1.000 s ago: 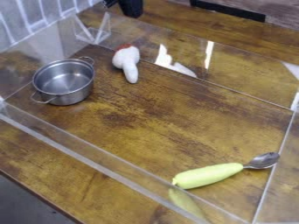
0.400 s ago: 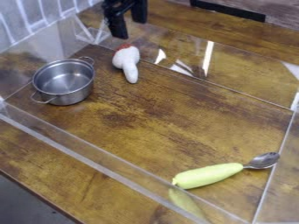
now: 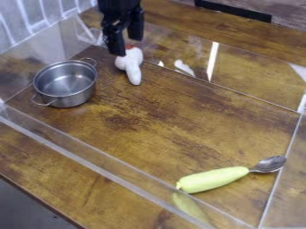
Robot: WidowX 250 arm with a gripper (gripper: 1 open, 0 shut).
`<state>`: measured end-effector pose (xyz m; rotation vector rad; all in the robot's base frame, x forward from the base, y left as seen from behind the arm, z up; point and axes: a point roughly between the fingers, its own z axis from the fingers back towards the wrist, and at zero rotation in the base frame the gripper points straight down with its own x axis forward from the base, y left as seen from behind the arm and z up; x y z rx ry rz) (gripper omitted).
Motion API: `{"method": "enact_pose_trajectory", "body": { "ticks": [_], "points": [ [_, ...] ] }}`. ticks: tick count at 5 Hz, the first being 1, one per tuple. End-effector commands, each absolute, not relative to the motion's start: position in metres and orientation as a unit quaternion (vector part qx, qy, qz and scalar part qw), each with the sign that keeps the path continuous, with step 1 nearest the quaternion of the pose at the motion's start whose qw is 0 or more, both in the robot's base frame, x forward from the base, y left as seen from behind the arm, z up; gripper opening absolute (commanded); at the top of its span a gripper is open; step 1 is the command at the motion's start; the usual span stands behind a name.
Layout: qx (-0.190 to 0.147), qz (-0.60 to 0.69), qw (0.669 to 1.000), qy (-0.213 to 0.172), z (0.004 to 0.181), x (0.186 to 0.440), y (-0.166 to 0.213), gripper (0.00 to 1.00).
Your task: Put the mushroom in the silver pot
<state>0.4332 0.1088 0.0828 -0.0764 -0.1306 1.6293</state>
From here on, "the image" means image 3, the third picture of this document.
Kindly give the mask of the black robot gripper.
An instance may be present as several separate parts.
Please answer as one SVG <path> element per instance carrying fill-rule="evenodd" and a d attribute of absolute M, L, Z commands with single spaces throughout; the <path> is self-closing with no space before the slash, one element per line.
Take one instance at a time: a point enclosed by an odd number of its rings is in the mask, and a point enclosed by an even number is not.
<path fill-rule="evenodd" d="M 108 52 L 116 56 L 125 55 L 124 38 L 121 29 L 115 25 L 125 27 L 128 24 L 128 37 L 133 40 L 143 39 L 143 10 L 137 8 L 141 0 L 96 0 L 97 10 L 103 14 L 103 40 Z"/>

